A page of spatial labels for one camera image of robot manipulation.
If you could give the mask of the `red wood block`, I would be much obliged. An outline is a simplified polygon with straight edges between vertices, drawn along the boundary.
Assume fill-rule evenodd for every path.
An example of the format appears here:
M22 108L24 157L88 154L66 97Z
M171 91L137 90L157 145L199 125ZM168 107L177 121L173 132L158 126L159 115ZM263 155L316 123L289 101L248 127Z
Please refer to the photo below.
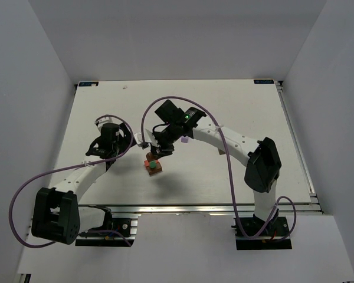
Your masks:
M155 160L155 161L152 161L152 162L155 162L155 163L156 163L156 167L157 167L157 163L159 163L159 161L158 161L158 160ZM150 163L150 162L148 162L147 160L145 160L145 161L144 161L145 167L149 167L149 163Z

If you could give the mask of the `brown rectangular wood block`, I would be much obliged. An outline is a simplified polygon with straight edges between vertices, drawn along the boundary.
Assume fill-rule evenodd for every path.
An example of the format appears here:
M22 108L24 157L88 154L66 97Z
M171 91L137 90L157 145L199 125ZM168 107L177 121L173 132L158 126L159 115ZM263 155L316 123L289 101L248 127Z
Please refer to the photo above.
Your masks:
M155 174L161 172L162 166L160 163L156 163L155 167L146 166L146 170L147 170L149 176L152 176L152 175L155 175Z

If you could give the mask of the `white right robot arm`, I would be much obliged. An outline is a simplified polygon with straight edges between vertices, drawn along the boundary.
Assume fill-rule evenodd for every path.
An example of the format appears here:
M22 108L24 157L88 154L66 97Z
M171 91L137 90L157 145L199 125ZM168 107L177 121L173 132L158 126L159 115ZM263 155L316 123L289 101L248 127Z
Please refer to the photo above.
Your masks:
M159 106L155 114L166 123L162 131L150 133L151 153L155 158L170 156L174 142L182 136L210 144L245 166L244 181L254 194L254 216L265 222L276 214L273 207L281 160L272 139L249 138L220 126L205 111L195 107L183 111L170 100Z

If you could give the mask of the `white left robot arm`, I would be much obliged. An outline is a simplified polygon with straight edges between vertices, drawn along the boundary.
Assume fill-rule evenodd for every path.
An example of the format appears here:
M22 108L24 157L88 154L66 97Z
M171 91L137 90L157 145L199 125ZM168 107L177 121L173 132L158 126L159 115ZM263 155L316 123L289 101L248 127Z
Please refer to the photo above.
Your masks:
M64 244L73 243L81 233L109 233L113 230L110 209L80 206L83 195L107 173L117 157L134 145L125 123L106 123L88 148L81 167L52 188L37 192L32 217L34 237Z

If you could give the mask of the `blue label sticker left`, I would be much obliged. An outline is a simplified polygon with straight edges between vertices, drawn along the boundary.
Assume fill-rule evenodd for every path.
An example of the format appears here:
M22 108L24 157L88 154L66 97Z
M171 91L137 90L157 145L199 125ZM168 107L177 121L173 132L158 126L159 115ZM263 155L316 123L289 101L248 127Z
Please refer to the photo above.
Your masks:
M97 87L98 84L98 81L79 82L78 87Z

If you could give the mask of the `blue label sticker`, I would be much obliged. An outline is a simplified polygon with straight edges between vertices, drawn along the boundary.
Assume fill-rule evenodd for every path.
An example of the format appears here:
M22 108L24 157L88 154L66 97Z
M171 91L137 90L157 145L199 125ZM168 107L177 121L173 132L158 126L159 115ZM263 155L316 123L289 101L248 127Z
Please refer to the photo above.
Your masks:
M97 87L98 84L98 81L79 82L78 87Z
M274 84L272 79L254 79L254 84Z

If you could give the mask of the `blue label sticker right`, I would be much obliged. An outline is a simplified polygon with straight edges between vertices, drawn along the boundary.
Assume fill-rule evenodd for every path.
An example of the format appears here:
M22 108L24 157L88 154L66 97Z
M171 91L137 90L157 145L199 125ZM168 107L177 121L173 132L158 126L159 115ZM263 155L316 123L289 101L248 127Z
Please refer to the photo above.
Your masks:
M274 84L272 79L254 79L254 84Z

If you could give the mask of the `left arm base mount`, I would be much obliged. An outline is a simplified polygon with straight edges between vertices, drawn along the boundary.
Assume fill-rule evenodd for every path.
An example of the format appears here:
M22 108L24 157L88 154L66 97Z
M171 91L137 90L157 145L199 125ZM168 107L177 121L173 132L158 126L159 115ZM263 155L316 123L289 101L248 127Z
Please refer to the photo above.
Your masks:
M105 206L80 206L80 231L75 246L126 247L134 244L138 215Z

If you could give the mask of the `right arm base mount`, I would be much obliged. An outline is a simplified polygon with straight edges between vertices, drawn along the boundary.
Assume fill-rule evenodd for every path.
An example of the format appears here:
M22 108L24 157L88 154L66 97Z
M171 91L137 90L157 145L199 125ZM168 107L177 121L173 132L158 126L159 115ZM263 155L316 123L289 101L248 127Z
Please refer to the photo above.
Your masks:
M278 217L272 224L253 240L246 238L240 231L236 221L231 226L235 233L236 249L238 251L290 250L291 239L286 217Z

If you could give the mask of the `aluminium table frame rail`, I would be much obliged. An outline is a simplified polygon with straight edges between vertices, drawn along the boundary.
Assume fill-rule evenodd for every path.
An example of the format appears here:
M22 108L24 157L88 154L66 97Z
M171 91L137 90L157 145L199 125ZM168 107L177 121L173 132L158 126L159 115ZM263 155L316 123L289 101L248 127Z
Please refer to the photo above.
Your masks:
M198 103L239 134L273 139L282 162L276 194L291 198L299 210L320 209L281 87L253 80L98 82L97 87L77 86L57 168L83 161L99 135L96 118L119 116L138 133L141 126L151 129L161 123L155 109L161 97L172 96L177 107L186 110ZM160 160L162 171L153 176L146 171L145 156L145 150L132 147L90 187L81 204L177 212L216 206L230 210L235 199L240 210L251 209L253 191L244 182L244 166L235 159L227 162L216 148L193 139L178 141L174 153Z

